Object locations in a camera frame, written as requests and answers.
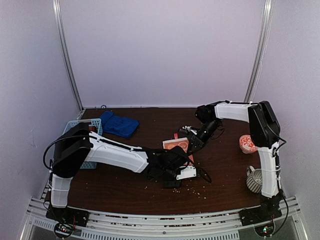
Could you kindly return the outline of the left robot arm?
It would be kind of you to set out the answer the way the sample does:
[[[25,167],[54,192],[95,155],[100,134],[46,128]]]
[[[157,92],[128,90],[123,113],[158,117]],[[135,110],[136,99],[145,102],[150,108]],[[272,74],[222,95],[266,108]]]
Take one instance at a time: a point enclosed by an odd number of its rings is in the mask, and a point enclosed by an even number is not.
[[[131,146],[105,138],[86,128],[71,128],[50,147],[54,148],[50,205],[61,222],[72,218],[68,195],[72,179],[85,162],[96,162],[145,174],[150,179],[163,178],[169,187],[197,175],[190,158],[180,146],[172,149]]]

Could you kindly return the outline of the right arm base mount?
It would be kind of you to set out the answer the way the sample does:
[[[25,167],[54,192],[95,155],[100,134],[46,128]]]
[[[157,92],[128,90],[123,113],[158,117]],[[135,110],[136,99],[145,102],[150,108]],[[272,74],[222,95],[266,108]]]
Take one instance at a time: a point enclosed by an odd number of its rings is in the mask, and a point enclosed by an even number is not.
[[[242,226],[254,227],[255,233],[262,238],[269,238],[275,233],[275,219],[282,216],[282,212],[279,209],[269,213],[264,212],[260,206],[244,208],[238,214]]]

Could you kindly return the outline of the orange bunny pattern towel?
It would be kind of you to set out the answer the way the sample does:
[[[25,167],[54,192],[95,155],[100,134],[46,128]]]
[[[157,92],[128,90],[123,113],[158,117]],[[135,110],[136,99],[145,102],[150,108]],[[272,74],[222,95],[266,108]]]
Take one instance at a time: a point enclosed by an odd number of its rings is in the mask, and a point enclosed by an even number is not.
[[[178,134],[174,134],[174,139],[164,140],[162,142],[163,149],[167,150],[167,156],[171,157],[172,159],[175,159],[177,161],[183,162],[183,164],[193,166],[194,165],[194,158],[193,155],[189,155],[189,161],[186,159],[186,154],[183,154],[183,152],[187,153],[188,146],[189,146],[189,140],[187,137],[178,137]]]

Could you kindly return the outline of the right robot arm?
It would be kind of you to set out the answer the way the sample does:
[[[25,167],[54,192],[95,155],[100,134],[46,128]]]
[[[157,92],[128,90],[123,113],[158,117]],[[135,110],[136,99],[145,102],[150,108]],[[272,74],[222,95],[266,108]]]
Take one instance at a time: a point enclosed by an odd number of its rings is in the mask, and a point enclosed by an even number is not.
[[[279,143],[281,128],[277,117],[266,100],[258,103],[217,101],[197,107],[195,116],[202,127],[191,134],[187,152],[193,154],[202,149],[222,120],[237,120],[249,124],[250,137],[257,147],[262,170],[260,206],[256,210],[259,220],[268,220],[278,209],[283,193],[280,183]]]

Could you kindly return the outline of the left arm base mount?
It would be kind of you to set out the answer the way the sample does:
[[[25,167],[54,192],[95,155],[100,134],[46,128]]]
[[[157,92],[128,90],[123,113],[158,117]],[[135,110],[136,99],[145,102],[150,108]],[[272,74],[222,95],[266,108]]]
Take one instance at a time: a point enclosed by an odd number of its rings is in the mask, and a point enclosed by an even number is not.
[[[75,208],[56,208],[49,205],[46,218],[55,220],[54,234],[61,239],[70,237],[72,234],[81,232],[79,227],[86,227],[89,220],[89,212]]]

